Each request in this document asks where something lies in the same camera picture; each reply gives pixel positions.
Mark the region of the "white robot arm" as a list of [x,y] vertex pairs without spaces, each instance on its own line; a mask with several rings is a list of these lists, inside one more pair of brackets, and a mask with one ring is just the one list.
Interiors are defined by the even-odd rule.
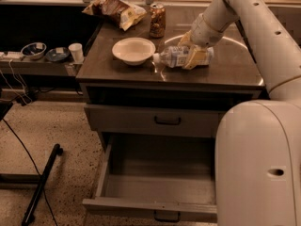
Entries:
[[269,97],[236,105],[219,123],[217,226],[301,226],[301,49],[263,0],[213,0],[190,41],[212,47],[231,23]]

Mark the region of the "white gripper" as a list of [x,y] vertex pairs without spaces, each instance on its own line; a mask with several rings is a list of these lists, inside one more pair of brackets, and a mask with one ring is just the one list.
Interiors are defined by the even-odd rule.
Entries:
[[187,58],[182,66],[186,70],[192,70],[197,66],[207,66],[210,63],[211,52],[205,47],[215,46],[223,37],[223,34],[211,28],[205,21],[202,13],[192,23],[190,31],[180,39],[179,46],[191,46]]

